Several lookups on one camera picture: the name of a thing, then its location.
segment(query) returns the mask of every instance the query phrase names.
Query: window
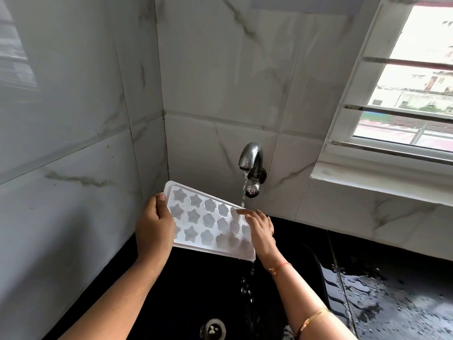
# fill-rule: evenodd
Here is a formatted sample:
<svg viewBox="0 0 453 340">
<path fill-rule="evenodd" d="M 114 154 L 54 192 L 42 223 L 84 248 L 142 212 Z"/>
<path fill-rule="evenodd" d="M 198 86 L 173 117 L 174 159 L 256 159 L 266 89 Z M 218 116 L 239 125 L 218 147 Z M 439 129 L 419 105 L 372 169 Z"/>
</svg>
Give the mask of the window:
<svg viewBox="0 0 453 340">
<path fill-rule="evenodd" d="M 453 181 L 450 19 L 453 0 L 382 0 L 318 162 Z"/>
</svg>

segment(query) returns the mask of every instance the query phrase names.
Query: water stream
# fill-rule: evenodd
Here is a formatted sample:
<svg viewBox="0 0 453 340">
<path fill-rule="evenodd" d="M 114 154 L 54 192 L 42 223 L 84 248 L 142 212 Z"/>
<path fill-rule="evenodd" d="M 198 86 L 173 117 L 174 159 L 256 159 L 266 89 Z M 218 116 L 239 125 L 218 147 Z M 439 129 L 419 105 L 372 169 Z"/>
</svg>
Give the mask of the water stream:
<svg viewBox="0 0 453 340">
<path fill-rule="evenodd" d="M 244 171 L 244 186 L 242 187 L 242 203 L 241 207 L 245 207 L 246 205 L 246 185 L 247 185 L 247 176 L 249 175 L 249 171 Z"/>
</svg>

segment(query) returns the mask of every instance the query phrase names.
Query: white ice cube tray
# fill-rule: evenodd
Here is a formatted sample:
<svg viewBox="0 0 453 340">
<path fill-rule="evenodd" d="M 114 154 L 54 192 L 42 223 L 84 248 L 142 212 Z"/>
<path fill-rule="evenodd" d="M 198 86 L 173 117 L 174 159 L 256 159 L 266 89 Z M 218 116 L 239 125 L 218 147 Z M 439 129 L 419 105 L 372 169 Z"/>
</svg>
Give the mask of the white ice cube tray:
<svg viewBox="0 0 453 340">
<path fill-rule="evenodd" d="M 240 206 L 174 181 L 164 193 L 176 223 L 174 246 L 255 261 L 250 227 L 236 212 Z"/>
</svg>

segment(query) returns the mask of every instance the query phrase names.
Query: faucet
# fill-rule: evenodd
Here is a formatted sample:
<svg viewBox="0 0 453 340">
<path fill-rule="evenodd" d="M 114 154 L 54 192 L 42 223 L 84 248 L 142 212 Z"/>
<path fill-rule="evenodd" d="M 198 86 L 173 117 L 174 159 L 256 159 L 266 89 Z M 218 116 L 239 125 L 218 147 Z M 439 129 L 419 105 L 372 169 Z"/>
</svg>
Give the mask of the faucet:
<svg viewBox="0 0 453 340">
<path fill-rule="evenodd" d="M 260 186 L 266 181 L 267 172 L 263 168 L 263 149 L 258 143 L 251 142 L 242 150 L 239 168 L 249 172 L 246 183 L 246 196 L 254 198 L 260 193 Z"/>
</svg>

